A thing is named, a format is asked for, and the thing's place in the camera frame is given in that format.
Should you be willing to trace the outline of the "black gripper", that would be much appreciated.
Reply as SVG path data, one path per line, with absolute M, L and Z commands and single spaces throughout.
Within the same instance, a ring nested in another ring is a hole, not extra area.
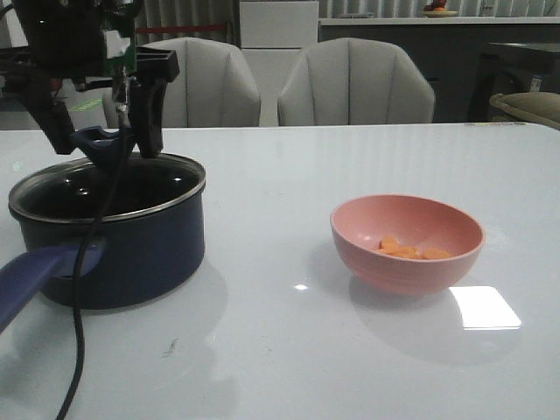
M 34 67 L 52 77 L 82 79 L 132 74 L 129 122 L 143 158 L 163 149 L 167 85 L 179 76 L 174 50 L 136 49 L 138 1 L 14 1 Z M 57 154 L 70 154 L 74 125 L 48 79 L 26 75 L 19 101 Z

